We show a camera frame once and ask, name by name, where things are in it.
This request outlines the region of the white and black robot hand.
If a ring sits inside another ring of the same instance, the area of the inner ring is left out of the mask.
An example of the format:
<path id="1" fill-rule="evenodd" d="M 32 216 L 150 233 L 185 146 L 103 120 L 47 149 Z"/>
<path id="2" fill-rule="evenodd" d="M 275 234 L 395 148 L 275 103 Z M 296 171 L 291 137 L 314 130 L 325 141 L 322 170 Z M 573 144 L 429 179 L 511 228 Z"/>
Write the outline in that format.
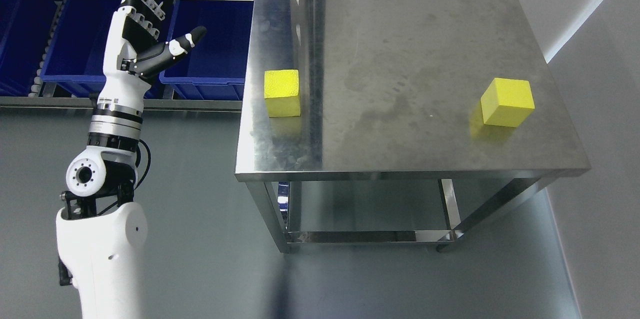
<path id="1" fill-rule="evenodd" d="M 207 33 L 204 26 L 162 40 L 160 30 L 174 0 L 121 0 L 113 12 L 103 55 L 106 77 L 96 105 L 118 105 L 141 112 L 144 97 L 160 73 L 196 47 Z"/>

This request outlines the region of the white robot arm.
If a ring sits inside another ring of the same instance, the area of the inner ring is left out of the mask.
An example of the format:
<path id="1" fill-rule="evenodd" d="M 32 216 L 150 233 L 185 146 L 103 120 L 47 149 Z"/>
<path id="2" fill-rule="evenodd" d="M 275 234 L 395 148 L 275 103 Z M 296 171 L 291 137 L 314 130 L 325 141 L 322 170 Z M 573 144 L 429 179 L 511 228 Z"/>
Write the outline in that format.
<path id="1" fill-rule="evenodd" d="M 69 164 L 55 217 L 60 285 L 79 294 L 84 319 L 143 319 L 148 226 L 134 192 L 144 101 L 99 96 L 85 150 Z"/>

